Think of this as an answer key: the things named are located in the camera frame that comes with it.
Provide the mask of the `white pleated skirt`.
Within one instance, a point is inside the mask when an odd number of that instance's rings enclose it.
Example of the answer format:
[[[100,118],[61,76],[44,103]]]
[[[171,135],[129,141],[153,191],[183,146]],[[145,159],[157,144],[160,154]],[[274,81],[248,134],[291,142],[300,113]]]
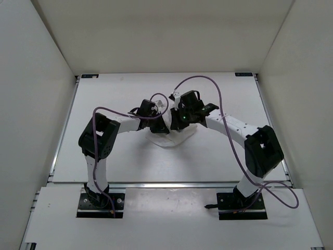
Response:
[[[194,135],[197,132],[197,125],[196,124],[190,124],[188,127],[177,131],[177,130],[171,130],[171,108],[174,107],[174,104],[169,104],[168,111],[162,116],[163,120],[166,124],[166,127],[169,130],[169,134],[153,134],[152,132],[148,131],[145,135],[145,138],[154,143],[157,146],[160,146],[162,148],[172,148],[180,145],[184,141],[186,141],[188,138],[190,138],[192,135]]]

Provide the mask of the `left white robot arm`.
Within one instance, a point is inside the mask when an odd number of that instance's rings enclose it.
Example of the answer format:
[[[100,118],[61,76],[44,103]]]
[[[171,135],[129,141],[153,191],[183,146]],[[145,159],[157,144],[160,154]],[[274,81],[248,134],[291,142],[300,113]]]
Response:
[[[84,189],[90,203],[98,209],[114,207],[106,178],[106,159],[113,149],[117,135],[144,128],[149,128],[153,134],[170,133],[157,104],[147,99],[125,116],[109,119],[99,112],[93,113],[82,132],[78,144],[87,162],[88,176]]]

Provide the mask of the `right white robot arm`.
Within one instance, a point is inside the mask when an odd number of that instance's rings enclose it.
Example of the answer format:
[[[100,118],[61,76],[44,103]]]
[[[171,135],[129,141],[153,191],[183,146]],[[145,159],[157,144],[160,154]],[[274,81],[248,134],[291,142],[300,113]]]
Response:
[[[245,151],[246,170],[244,177],[234,187],[233,202],[236,209],[249,206],[265,177],[284,159],[284,153],[277,136],[270,126],[256,127],[221,112],[213,104],[204,104],[198,91],[188,91],[181,95],[173,92],[170,100],[171,128],[181,130],[190,124],[217,131],[231,138]]]

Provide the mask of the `right blue table label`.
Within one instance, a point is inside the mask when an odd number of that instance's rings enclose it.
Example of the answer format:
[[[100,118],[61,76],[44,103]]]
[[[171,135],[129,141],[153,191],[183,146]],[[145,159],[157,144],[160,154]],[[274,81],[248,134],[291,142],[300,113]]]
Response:
[[[235,72],[236,77],[252,77],[252,72]]]

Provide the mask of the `blue table label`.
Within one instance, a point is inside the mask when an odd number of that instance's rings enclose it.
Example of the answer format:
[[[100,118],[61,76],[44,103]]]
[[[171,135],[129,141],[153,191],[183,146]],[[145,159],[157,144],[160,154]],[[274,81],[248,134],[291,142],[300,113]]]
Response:
[[[82,74],[82,79],[96,79],[99,77],[99,74]]]
[[[236,77],[252,77],[252,72],[235,72]]]

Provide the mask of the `left blue table label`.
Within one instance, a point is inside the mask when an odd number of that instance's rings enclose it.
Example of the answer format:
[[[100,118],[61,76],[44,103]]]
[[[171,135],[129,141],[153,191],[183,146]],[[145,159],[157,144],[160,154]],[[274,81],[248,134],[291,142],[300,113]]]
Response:
[[[96,79],[99,77],[99,74],[82,74],[82,79]]]

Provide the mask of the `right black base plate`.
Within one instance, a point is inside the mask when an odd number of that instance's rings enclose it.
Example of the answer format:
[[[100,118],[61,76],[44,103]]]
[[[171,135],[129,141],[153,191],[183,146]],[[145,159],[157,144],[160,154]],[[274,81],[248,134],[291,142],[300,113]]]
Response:
[[[268,219],[263,195],[258,192],[245,198],[234,188],[232,192],[218,192],[216,204],[206,209],[218,209],[219,220],[266,220]]]

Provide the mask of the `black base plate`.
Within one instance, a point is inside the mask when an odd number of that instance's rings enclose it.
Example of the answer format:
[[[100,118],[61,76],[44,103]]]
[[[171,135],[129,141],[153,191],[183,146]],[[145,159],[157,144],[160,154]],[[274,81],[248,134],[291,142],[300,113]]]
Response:
[[[107,218],[107,219],[121,219],[124,214],[125,193],[116,191],[110,193],[109,196],[113,200],[114,210],[109,200],[104,197],[101,205],[96,202],[91,202],[92,198],[81,189],[80,198],[78,202],[76,217],[77,218]]]
[[[266,220],[268,219],[263,195],[258,192],[245,198],[234,188],[232,192],[218,192],[216,204],[206,209],[218,209],[219,220]]]

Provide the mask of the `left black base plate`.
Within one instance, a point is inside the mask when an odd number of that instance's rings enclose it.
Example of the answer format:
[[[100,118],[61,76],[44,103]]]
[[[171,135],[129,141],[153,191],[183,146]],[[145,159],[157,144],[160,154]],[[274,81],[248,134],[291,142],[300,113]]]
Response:
[[[92,198],[81,189],[80,198],[78,202],[76,217],[77,218],[107,218],[107,219],[121,219],[124,214],[125,193],[116,191],[110,193],[109,196],[113,200],[114,210],[109,200],[104,197],[101,205],[96,202],[91,202]]]

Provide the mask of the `aluminium table rail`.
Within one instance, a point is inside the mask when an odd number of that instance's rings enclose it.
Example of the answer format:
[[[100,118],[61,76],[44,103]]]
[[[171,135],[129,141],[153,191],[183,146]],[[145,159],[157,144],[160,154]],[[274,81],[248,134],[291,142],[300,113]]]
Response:
[[[114,189],[233,188],[237,182],[109,182]]]

